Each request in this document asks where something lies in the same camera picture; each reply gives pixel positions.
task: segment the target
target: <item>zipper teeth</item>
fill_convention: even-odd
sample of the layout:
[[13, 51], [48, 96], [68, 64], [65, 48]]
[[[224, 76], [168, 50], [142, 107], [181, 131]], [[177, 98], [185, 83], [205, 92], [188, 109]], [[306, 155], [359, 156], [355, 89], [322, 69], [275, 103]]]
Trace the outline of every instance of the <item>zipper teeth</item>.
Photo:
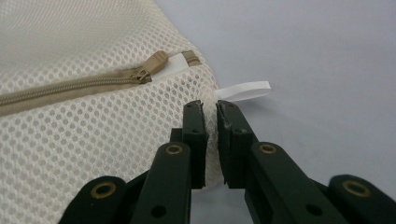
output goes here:
[[58, 93], [62, 91], [71, 91], [75, 89], [89, 88], [104, 85], [122, 85], [122, 84], [139, 84], [140, 81], [131, 77], [100, 77], [94, 80], [81, 81], [75, 84], [62, 84], [59, 86], [44, 88], [36, 91], [23, 92], [20, 95], [13, 95], [0, 99], [0, 105], [14, 104], [19, 101], [25, 101], [31, 98], [40, 97], [47, 94]]

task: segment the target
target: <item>mesh laundry bag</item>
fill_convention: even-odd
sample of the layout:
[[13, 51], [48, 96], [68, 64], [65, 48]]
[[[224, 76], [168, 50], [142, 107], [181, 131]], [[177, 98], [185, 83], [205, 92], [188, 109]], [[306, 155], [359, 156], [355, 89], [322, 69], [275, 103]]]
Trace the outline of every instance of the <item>mesh laundry bag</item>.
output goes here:
[[210, 134], [206, 185], [220, 177], [215, 79], [152, 1], [0, 2], [0, 97], [136, 68], [158, 50], [192, 51], [199, 63], [144, 85], [3, 113], [0, 223], [55, 223], [90, 180], [147, 171], [193, 100], [204, 103]]

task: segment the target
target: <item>mesh bag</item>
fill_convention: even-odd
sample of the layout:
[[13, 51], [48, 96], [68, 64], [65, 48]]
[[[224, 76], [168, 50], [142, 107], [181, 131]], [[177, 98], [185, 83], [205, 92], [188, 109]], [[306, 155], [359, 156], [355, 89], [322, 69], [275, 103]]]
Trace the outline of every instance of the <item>mesh bag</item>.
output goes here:
[[206, 185], [220, 177], [215, 79], [152, 1], [2, 1], [0, 94], [137, 67], [161, 49], [201, 65], [161, 80], [0, 117], [0, 223], [54, 223], [101, 175], [129, 181], [200, 99], [210, 134]]

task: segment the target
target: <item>brass screw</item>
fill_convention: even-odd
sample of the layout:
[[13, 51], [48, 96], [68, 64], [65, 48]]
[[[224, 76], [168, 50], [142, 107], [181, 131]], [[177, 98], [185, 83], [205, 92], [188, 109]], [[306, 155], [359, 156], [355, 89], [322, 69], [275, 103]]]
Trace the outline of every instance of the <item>brass screw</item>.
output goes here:
[[265, 154], [275, 154], [276, 153], [276, 147], [273, 147], [268, 144], [262, 144], [259, 146], [259, 149], [261, 152]]
[[171, 154], [171, 155], [176, 155], [179, 154], [183, 151], [183, 148], [181, 146], [178, 145], [172, 145], [169, 146], [165, 149], [166, 153]]
[[365, 185], [355, 180], [344, 181], [343, 187], [346, 191], [358, 197], [368, 198], [371, 195], [371, 191]]
[[97, 184], [91, 190], [91, 196], [95, 199], [104, 199], [116, 191], [116, 185], [111, 181], [105, 181]]

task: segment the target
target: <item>gray background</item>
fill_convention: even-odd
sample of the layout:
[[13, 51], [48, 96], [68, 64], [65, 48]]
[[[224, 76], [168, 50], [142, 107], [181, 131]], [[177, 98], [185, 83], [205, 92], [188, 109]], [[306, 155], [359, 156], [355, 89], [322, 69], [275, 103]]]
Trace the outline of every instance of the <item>gray background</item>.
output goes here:
[[[396, 199], [396, 2], [157, 0], [221, 88], [268, 80], [237, 103], [262, 141], [305, 173], [365, 178]], [[252, 223], [242, 190], [192, 197], [191, 223]]]

